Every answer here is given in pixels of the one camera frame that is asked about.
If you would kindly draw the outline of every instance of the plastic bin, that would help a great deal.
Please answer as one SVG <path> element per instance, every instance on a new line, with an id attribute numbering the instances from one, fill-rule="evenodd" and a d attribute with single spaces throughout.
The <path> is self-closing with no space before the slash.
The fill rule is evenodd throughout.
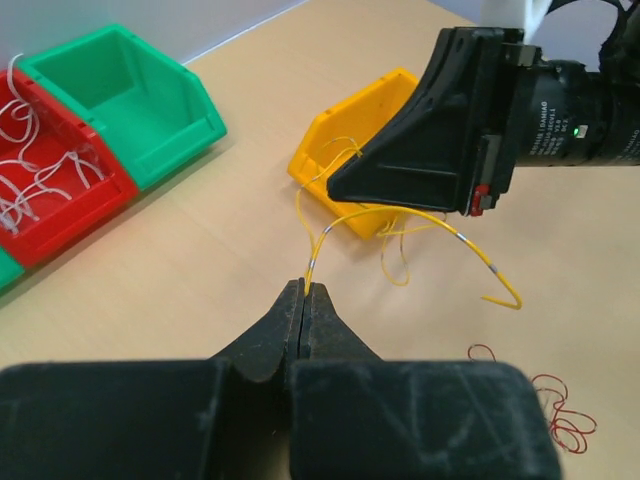
<path id="1" fill-rule="evenodd" d="M 403 68 L 397 68 L 318 115 L 289 163 L 289 175 L 299 184 L 305 184 L 326 168 L 342 150 L 352 146 L 348 140 L 340 140 L 323 148 L 332 139 L 351 137 L 363 146 L 400 110 L 417 85 L 417 77 Z M 343 155 L 322 179 L 308 187 L 314 197 L 339 217 L 372 206 L 334 202 L 327 194 L 327 178 L 352 155 L 353 152 Z M 392 212 L 372 213 L 348 220 L 346 223 L 361 238 L 367 240 L 395 215 Z"/>
<path id="2" fill-rule="evenodd" d="M 9 285 L 23 273 L 24 268 L 0 248 L 0 289 Z"/>
<path id="3" fill-rule="evenodd" d="M 39 195 L 29 201 L 37 218 L 24 216 L 17 234 L 0 224 L 0 246 L 22 267 L 28 268 L 44 261 L 114 213 L 135 197 L 139 189 L 91 127 L 26 75 L 14 71 L 13 80 L 20 96 L 33 106 L 40 124 L 35 141 L 25 150 L 24 160 L 42 168 L 55 165 L 66 152 L 75 151 L 80 158 L 99 168 L 104 177 L 100 180 L 93 171 L 83 167 L 83 174 L 90 186 L 87 189 L 76 170 L 76 164 L 66 160 L 43 183 L 46 187 L 66 192 L 71 200 L 55 193 Z M 1 72 L 0 107 L 14 98 L 8 88 L 7 73 Z M 14 137 L 19 137 L 26 128 L 24 120 L 16 120 L 10 110 L 0 116 L 0 127 Z M 2 164 L 2 161 L 17 158 L 22 145 L 0 137 L 0 175 L 19 190 L 34 183 L 34 173 L 22 165 Z M 16 194 L 0 182 L 0 197 L 13 201 Z"/>
<path id="4" fill-rule="evenodd" d="M 91 125 L 141 189 L 227 132 L 199 78 L 120 25 L 18 67 Z"/>

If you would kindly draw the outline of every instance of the red plastic container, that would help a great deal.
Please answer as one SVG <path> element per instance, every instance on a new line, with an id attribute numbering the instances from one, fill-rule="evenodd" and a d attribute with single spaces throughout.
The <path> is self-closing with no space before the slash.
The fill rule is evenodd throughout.
<path id="1" fill-rule="evenodd" d="M 93 171 L 83 168 L 90 184 L 86 189 L 76 164 L 66 160 L 44 184 L 63 190 L 71 200 L 53 193 L 39 195 L 29 201 L 37 220 L 23 217 L 17 234 L 0 224 L 0 245 L 23 267 L 29 268 L 58 253 L 81 234 L 88 233 L 92 226 L 134 198 L 139 190 L 91 127 L 22 72 L 14 69 L 13 73 L 16 90 L 33 106 L 40 123 L 38 136 L 25 151 L 24 160 L 43 168 L 57 163 L 66 152 L 76 151 L 83 160 L 98 167 L 104 176 L 100 180 Z M 1 72 L 0 108 L 14 98 L 7 84 L 7 72 Z M 16 120 L 11 110 L 0 116 L 0 128 L 9 135 L 20 137 L 25 131 L 25 121 Z M 15 159 L 22 145 L 0 137 L 0 162 Z M 0 163 L 0 175 L 19 190 L 34 182 L 34 174 L 19 164 Z M 16 195 L 0 182 L 0 197 L 13 201 Z"/>

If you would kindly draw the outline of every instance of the beige tabletop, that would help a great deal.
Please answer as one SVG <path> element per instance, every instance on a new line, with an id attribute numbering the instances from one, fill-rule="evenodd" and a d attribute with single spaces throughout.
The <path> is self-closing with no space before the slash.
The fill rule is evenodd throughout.
<path id="1" fill-rule="evenodd" d="M 304 273 L 285 170 L 313 117 L 396 67 L 421 75 L 439 30 L 464 23 L 423 0 L 311 0 L 194 61 L 228 137 L 0 300 L 0 367 L 224 347 Z M 379 242 L 346 228 L 314 280 L 384 358 L 459 359 L 481 342 L 528 375 L 562 377 L 567 407 L 599 424 L 587 453 L 561 455 L 566 478 L 635 479 L 639 185 L 640 169 L 519 169 L 496 210 L 451 218 L 519 289 L 521 311 L 480 300 L 508 297 L 441 231 L 407 239 L 408 287 L 382 275 Z M 333 218 L 304 205 L 316 229 Z"/>

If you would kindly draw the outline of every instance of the red clip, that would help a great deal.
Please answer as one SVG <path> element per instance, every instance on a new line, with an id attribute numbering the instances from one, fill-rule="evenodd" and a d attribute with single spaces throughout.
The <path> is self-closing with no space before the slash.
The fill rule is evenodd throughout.
<path id="1" fill-rule="evenodd" d="M 480 208 L 482 197 L 489 195 L 489 185 L 478 185 L 473 191 L 473 201 L 471 202 L 471 216 L 479 217 L 484 210 Z"/>

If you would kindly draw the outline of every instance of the green plastic container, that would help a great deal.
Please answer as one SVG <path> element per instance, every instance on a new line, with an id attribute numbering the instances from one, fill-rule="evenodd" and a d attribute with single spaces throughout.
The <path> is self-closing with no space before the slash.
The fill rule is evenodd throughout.
<path id="1" fill-rule="evenodd" d="M 24 269 L 0 248 L 0 289 L 6 287 L 24 273 Z"/>
<path id="2" fill-rule="evenodd" d="M 227 133 L 200 79 L 120 25 L 18 68 L 93 127 L 140 189 Z"/>

